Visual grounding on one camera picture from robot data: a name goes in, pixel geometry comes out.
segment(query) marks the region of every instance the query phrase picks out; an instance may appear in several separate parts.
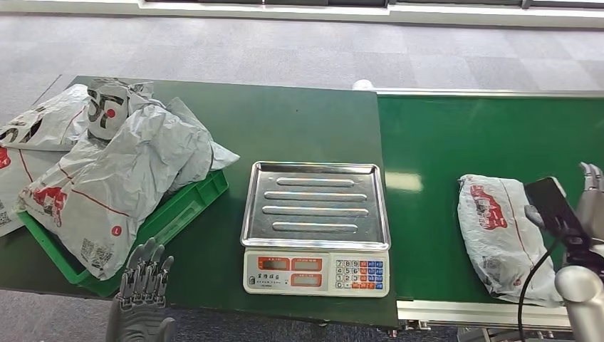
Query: gray carpet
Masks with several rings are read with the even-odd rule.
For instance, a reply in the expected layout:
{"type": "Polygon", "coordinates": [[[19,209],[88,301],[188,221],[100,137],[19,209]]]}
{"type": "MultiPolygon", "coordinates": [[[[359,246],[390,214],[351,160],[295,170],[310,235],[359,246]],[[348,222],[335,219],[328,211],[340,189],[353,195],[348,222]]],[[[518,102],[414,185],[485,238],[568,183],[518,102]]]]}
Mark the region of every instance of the gray carpet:
{"type": "MultiPolygon", "coordinates": [[[[604,89],[604,33],[188,18],[0,16],[0,123],[76,74],[275,86],[604,89]]],[[[0,341],[102,341],[109,303],[0,291],[0,341]]],[[[386,341],[374,328],[174,310],[178,341],[386,341]]],[[[399,341],[455,341],[455,330],[399,341]]]]}

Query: stainless steel scale tray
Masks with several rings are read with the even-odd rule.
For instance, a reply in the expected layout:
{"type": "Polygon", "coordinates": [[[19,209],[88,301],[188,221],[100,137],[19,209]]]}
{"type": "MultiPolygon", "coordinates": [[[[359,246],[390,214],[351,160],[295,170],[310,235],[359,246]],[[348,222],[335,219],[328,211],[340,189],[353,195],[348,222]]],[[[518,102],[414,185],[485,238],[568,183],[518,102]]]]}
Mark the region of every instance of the stainless steel scale tray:
{"type": "Polygon", "coordinates": [[[256,162],[241,244],[388,250],[390,232],[379,167],[256,162]]]}

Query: white plastic mailer bag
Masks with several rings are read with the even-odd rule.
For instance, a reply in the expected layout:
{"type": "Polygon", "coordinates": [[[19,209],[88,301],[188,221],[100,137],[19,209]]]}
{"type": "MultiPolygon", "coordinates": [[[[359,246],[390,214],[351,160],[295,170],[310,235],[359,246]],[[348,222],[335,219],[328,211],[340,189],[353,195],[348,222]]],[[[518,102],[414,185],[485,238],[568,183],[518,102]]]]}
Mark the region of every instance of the white plastic mailer bag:
{"type": "MultiPolygon", "coordinates": [[[[459,179],[459,226],[474,270],[489,293],[518,302],[522,286],[546,253],[539,228],[524,214],[529,204],[517,180],[465,175],[459,179]]],[[[551,258],[536,271],[525,302],[559,306],[551,258]]]]}
{"type": "Polygon", "coordinates": [[[239,159],[238,155],[214,142],[208,129],[180,98],[172,99],[166,109],[199,131],[197,149],[176,176],[169,192],[175,192],[189,183],[204,180],[209,171],[221,170],[239,159]]]}
{"type": "Polygon", "coordinates": [[[24,150],[69,151],[88,127],[88,87],[72,85],[0,128],[0,145],[24,150]]]}
{"type": "Polygon", "coordinates": [[[109,279],[197,149],[198,134],[161,106],[147,105],[100,152],[78,143],[58,164],[63,179],[57,172],[41,177],[22,192],[22,202],[92,275],[109,279]],[[75,164],[86,158],[82,167],[75,164]]]}
{"type": "Polygon", "coordinates": [[[108,142],[131,114],[128,100],[132,94],[150,98],[153,82],[127,84],[115,78],[96,78],[88,88],[91,106],[88,109],[89,133],[108,142]]]}
{"type": "Polygon", "coordinates": [[[0,237],[23,226],[13,211],[21,190],[55,165],[64,154],[0,147],[0,237]]]}

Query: red dot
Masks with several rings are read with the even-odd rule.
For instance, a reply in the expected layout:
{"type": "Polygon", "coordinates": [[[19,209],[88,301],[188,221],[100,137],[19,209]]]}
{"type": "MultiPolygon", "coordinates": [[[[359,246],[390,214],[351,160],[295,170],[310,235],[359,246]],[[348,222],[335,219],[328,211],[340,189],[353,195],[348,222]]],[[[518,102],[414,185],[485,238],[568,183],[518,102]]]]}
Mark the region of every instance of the red dot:
{"type": "Polygon", "coordinates": [[[119,237],[122,234],[122,227],[120,226],[115,226],[111,229],[111,234],[113,234],[114,237],[119,237]]]}

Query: red logo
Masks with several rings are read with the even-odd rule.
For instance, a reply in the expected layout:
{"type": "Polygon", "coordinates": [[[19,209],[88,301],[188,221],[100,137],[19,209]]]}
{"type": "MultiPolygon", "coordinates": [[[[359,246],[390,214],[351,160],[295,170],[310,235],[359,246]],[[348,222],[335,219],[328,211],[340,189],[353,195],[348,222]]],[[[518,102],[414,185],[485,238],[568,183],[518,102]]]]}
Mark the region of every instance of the red logo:
{"type": "Polygon", "coordinates": [[[111,234],[114,237],[119,237],[122,234],[122,227],[115,226],[115,227],[111,228],[111,234]]]}
{"type": "Polygon", "coordinates": [[[57,227],[61,226],[61,210],[65,205],[67,194],[60,187],[47,187],[36,189],[33,192],[33,200],[42,206],[46,214],[53,216],[57,227]]]}
{"type": "Polygon", "coordinates": [[[9,151],[5,147],[0,147],[0,169],[11,164],[11,158],[9,158],[9,151]]]}
{"type": "Polygon", "coordinates": [[[486,230],[493,230],[497,227],[507,228],[508,223],[501,213],[501,206],[493,196],[484,191],[482,185],[472,185],[470,194],[476,203],[476,212],[480,226],[486,230]]]}

